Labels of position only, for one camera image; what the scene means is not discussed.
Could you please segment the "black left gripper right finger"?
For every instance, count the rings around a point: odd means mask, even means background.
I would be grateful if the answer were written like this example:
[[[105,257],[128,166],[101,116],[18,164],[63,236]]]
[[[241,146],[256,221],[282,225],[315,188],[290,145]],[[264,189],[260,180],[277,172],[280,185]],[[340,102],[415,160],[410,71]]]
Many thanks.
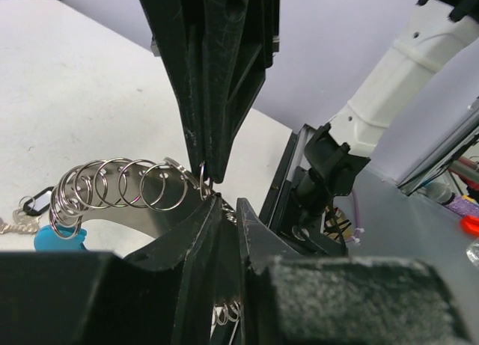
[[[447,284],[399,257],[306,257],[237,200],[244,344],[470,344]]]

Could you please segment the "black tag key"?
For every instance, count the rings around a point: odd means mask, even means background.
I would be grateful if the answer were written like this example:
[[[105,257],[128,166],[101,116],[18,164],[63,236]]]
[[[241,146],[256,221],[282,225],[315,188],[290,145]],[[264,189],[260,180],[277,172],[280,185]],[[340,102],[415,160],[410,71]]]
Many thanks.
[[[1,219],[1,235],[16,233],[35,235],[40,230],[40,220],[50,208],[53,186],[46,187],[36,195],[27,195],[19,200],[18,207],[12,212],[13,221]]]

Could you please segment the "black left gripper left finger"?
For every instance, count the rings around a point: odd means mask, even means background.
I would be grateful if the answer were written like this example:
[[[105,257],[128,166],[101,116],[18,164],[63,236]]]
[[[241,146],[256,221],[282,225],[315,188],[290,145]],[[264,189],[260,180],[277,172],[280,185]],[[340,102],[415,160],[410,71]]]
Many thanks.
[[[222,200],[130,254],[1,254],[3,344],[208,344]]]

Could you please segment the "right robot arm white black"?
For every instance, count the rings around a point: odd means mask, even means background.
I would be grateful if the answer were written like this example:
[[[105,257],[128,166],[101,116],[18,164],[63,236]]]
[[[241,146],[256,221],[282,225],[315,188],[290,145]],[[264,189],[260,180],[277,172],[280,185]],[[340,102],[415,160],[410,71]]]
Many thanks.
[[[280,0],[139,0],[180,111],[201,198],[225,178],[234,139],[279,50]],[[418,0],[407,26],[346,105],[305,148],[293,192],[310,225],[355,178],[391,122],[478,38],[478,0]]]

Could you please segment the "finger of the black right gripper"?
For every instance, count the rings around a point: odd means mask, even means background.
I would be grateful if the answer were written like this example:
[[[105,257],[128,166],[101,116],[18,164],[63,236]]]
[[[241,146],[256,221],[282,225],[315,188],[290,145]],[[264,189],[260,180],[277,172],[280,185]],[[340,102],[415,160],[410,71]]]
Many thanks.
[[[280,0],[204,0],[204,161],[225,178],[234,139],[279,48]]]
[[[180,111],[193,172],[207,170],[204,128],[205,0],[139,0],[152,33],[152,50],[168,74]]]

